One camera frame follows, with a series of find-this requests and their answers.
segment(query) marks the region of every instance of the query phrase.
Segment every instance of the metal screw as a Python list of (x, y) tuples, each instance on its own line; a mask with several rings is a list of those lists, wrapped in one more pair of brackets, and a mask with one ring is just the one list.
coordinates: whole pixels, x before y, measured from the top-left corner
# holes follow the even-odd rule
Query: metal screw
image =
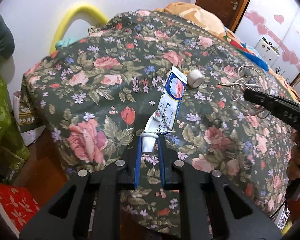
[(115, 162), (115, 165), (119, 166), (119, 167), (122, 167), (126, 164), (126, 162), (124, 160), (117, 160)]
[(85, 176), (88, 175), (88, 171), (87, 171), (87, 170), (79, 170), (79, 171), (78, 171), (78, 175), (79, 175), (80, 177), (85, 177)]
[(184, 164), (185, 164), (185, 163), (184, 163), (183, 161), (181, 161), (181, 160), (176, 160), (176, 161), (174, 162), (174, 165), (176, 165), (177, 167), (182, 167)]
[(222, 172), (219, 171), (219, 170), (213, 170), (212, 171), (212, 175), (215, 176), (215, 177), (221, 177)]

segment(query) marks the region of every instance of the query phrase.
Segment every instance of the blue cloth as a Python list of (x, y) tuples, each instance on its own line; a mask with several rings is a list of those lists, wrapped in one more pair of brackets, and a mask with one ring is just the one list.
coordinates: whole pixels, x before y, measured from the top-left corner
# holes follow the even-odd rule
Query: blue cloth
[[(245, 43), (241, 43), (241, 45), (245, 48), (247, 48), (246, 44)], [(240, 51), (243, 55), (245, 55), (246, 58), (248, 58), (249, 60), (251, 60), (253, 63), (255, 63), (256, 65), (258, 65), (259, 67), (261, 67), (262, 69), (264, 69), (265, 71), (269, 71), (269, 67), (268, 67), (268, 64), (263, 61), (260, 56), (255, 56), (255, 55), (252, 55), (248, 52), (245, 52), (245, 51)]]

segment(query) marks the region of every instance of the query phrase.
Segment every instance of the bed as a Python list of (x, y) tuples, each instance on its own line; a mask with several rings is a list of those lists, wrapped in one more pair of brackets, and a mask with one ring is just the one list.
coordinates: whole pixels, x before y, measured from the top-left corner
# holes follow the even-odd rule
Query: bed
[[(205, 82), (186, 89), (167, 145), (196, 169), (220, 169), (272, 215), (285, 199), (290, 127), (271, 115), (245, 116), (218, 83), (235, 81), (241, 65), (252, 65), (271, 94), (296, 97), (227, 38), (178, 14), (118, 14), (103, 29), (39, 61), (23, 76), (21, 132), (44, 123), (68, 177), (82, 168), (98, 171), (140, 135), (172, 66), (184, 73), (199, 69)], [(158, 163), (156, 152), (142, 155), (140, 187), (122, 193), (122, 209), (146, 228), (180, 236), (179, 195), (162, 189)]]

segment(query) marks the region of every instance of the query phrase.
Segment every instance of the yellow object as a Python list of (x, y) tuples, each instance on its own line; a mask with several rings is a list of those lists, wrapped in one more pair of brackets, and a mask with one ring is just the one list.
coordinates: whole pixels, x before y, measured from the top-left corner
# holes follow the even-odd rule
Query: yellow object
[(282, 228), (281, 234), (284, 236), (286, 234), (286, 232), (288, 232), (288, 230), (290, 229), (290, 227), (292, 227), (292, 222), (290, 220), (288, 220), (286, 222), (284, 228)]
[(101, 12), (97, 7), (94, 5), (88, 4), (88, 3), (79, 3), (71, 7), (66, 15), (61, 20), (56, 33), (53, 36), (53, 40), (50, 46), (49, 54), (56, 51), (55, 44), (56, 42), (62, 40), (63, 36), (65, 35), (66, 28), (68, 27), (68, 24), (71, 20), (71, 18), (76, 15), (78, 12), (85, 12), (90, 14), (93, 18), (95, 18), (99, 23), (102, 25), (106, 24), (109, 19), (106, 17), (106, 15)]

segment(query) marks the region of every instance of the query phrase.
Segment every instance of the wooden floor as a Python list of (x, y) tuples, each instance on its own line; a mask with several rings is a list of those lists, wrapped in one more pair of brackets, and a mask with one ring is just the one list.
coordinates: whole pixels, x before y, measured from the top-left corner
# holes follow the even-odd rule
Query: wooden floor
[(47, 130), (29, 147), (30, 157), (13, 185), (26, 187), (43, 206), (67, 182), (57, 149)]

